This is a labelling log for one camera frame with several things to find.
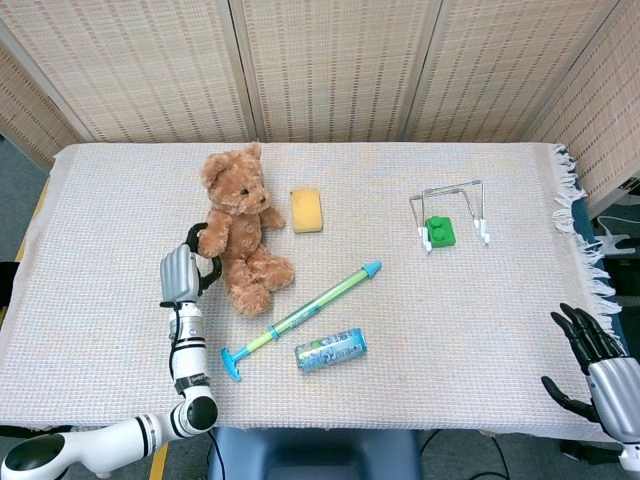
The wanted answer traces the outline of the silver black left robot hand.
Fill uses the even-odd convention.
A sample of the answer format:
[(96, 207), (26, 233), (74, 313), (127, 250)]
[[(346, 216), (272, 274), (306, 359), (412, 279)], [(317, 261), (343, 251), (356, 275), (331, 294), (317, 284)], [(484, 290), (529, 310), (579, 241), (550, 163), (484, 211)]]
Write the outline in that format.
[(200, 234), (207, 226), (206, 222), (194, 224), (186, 240), (161, 260), (161, 307), (196, 303), (202, 293), (221, 277), (222, 262), (219, 256), (211, 259), (212, 269), (207, 275), (202, 275), (198, 269), (196, 256), (199, 253)]

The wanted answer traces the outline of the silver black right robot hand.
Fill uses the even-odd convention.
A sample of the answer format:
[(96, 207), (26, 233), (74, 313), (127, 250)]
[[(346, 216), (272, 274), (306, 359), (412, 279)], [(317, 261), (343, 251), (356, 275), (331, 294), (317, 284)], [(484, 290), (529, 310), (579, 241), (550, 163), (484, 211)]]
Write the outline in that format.
[(623, 445), (639, 443), (639, 362), (629, 356), (595, 318), (581, 308), (561, 303), (551, 319), (569, 342), (590, 392), (590, 401), (570, 398), (548, 376), (547, 394), (561, 408), (598, 424)]

